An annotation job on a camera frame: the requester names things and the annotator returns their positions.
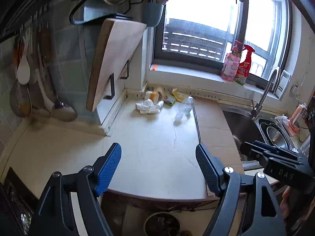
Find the gray cup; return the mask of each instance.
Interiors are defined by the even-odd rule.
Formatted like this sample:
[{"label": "gray cup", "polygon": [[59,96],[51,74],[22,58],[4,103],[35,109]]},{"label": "gray cup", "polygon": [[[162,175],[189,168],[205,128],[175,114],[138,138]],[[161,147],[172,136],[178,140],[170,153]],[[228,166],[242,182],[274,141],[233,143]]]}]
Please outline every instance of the gray cup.
[{"label": "gray cup", "polygon": [[143,4],[143,23],[148,27],[156,27],[161,20],[164,5],[146,2]]}]

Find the window sill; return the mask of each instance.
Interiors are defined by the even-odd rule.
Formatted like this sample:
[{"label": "window sill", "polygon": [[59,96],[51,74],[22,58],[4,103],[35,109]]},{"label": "window sill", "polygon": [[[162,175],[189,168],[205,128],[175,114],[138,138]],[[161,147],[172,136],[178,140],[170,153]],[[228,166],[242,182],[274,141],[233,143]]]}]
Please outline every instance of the window sill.
[{"label": "window sill", "polygon": [[[219,75],[207,72],[164,65],[158,65],[153,71],[153,66],[147,72],[148,82],[210,90],[239,98],[253,99],[256,102],[260,100],[261,95],[264,93],[264,90],[252,85],[244,84],[242,86],[236,82],[225,81]],[[266,105],[270,106],[274,106],[278,102],[280,100],[271,93],[268,93],[264,101]]]}]

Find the spray bottle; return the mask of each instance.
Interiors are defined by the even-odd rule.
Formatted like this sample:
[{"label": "spray bottle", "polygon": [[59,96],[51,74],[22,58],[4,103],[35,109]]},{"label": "spray bottle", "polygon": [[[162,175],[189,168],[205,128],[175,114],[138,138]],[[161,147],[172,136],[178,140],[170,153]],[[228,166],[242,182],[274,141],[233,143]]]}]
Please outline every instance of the spray bottle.
[{"label": "spray bottle", "polygon": [[243,50],[247,50],[247,55],[244,62],[239,64],[235,78],[234,78],[234,81],[236,81],[240,85],[245,84],[246,78],[249,74],[250,67],[252,65],[251,55],[253,52],[255,52],[255,50],[249,45],[244,44],[244,47],[245,48]]}]

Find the cutting board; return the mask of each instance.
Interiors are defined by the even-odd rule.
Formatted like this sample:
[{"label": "cutting board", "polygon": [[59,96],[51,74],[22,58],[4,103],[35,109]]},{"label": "cutting board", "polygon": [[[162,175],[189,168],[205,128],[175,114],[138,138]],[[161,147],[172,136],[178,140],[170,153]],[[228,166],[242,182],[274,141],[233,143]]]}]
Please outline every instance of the cutting board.
[{"label": "cutting board", "polygon": [[[215,100],[195,97],[196,121],[201,143],[220,159],[224,166],[231,166],[244,174],[241,158],[220,105]],[[208,196],[214,196],[207,188]]]},{"label": "cutting board", "polygon": [[100,30],[93,59],[86,108],[93,112],[106,94],[109,77],[120,78],[126,62],[135,52],[146,25],[136,21],[106,19]]}]

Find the power cord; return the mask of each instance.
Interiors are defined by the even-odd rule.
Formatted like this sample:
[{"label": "power cord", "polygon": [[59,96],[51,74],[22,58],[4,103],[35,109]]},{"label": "power cord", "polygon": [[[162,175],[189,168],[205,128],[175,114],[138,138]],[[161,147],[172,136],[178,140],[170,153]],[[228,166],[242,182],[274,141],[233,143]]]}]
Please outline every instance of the power cord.
[{"label": "power cord", "polygon": [[299,141],[300,141],[301,143],[303,143],[303,141],[301,141],[301,140],[300,140],[300,131],[301,131],[301,129],[308,130],[308,128],[303,128],[303,127],[300,127],[300,129],[299,129]]}]

